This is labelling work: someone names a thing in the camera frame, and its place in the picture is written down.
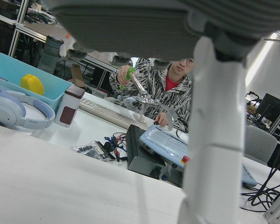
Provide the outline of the white grey left robot hand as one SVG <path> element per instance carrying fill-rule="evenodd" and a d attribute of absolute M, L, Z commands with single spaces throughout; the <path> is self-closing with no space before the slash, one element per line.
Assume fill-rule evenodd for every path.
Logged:
<path fill-rule="evenodd" d="M 237 224 L 245 146 L 245 58 L 280 29 L 280 0 L 46 0 L 85 52 L 194 58 L 181 224 Z"/>

